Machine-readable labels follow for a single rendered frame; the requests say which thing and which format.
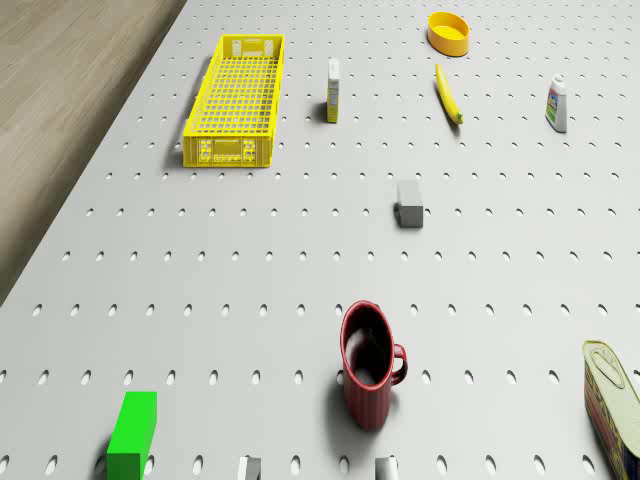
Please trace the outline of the small white bottle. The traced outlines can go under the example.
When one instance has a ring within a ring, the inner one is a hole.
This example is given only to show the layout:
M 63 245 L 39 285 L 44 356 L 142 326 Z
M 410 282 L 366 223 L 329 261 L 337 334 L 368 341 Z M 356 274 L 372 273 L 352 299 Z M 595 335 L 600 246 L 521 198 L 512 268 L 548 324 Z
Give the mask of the small white bottle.
M 555 74 L 551 81 L 547 96 L 545 118 L 556 132 L 567 132 L 566 81 L 561 74 Z

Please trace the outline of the grey cube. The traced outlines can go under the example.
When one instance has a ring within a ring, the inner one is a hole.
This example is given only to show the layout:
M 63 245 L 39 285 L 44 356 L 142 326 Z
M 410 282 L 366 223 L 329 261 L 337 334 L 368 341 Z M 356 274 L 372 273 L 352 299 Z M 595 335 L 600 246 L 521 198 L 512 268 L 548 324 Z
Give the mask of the grey cube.
M 416 180 L 402 180 L 398 183 L 397 204 L 401 227 L 423 227 L 423 201 Z

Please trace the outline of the banana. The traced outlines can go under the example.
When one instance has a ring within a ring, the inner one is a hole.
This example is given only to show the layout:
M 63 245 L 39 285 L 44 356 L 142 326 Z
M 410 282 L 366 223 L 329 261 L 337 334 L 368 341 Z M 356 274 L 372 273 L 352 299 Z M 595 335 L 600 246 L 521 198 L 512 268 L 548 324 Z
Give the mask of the banana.
M 438 93 L 440 95 L 444 109 L 452 122 L 457 125 L 461 125 L 464 121 L 464 117 L 455 102 L 444 70 L 439 64 L 437 64 L 435 66 L 435 71 Z

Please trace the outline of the red mug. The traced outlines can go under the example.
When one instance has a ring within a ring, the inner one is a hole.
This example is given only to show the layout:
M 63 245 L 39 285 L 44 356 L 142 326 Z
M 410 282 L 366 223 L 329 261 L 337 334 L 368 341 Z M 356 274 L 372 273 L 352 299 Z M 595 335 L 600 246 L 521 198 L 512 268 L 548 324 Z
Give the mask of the red mug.
M 394 342 L 379 306 L 360 300 L 346 311 L 341 331 L 344 400 L 363 429 L 380 429 L 387 418 L 394 385 L 408 372 L 404 347 Z

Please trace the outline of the yellow basket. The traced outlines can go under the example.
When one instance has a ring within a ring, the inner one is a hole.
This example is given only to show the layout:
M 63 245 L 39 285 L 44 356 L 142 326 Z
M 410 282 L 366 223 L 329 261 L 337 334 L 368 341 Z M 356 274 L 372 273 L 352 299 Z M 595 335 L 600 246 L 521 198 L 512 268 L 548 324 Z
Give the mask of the yellow basket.
M 282 34 L 221 36 L 185 123 L 183 165 L 270 166 L 283 68 Z

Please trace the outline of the green block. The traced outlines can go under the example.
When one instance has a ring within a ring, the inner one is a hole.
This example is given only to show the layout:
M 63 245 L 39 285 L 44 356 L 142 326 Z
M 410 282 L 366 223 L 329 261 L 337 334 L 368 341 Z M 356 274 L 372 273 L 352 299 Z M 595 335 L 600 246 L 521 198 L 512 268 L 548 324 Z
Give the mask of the green block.
M 125 394 L 106 453 L 107 480 L 141 480 L 157 422 L 157 393 Z

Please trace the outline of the yellow bowl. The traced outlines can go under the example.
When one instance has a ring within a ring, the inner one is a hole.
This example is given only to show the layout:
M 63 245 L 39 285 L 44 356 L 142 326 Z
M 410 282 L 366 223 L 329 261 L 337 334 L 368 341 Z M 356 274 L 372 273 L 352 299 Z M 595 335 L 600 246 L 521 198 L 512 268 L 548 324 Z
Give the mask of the yellow bowl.
M 450 57 L 469 51 L 470 28 L 466 21 L 450 12 L 433 12 L 428 17 L 427 39 L 440 53 Z

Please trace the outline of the white and yellow box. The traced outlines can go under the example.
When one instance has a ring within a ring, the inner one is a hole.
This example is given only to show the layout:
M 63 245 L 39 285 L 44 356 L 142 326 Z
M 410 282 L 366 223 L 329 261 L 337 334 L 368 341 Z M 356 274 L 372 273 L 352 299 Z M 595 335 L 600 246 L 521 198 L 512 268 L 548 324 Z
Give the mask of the white and yellow box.
M 327 83 L 327 121 L 336 123 L 338 120 L 340 86 L 340 67 L 336 58 L 328 59 L 328 83 Z

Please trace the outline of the flat-sided can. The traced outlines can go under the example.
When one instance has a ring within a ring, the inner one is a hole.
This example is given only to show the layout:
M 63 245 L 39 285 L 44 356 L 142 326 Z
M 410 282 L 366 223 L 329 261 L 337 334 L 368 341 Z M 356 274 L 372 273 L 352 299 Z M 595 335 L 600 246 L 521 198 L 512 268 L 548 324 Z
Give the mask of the flat-sided can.
M 640 480 L 640 398 L 615 352 L 586 340 L 585 407 L 618 480 Z

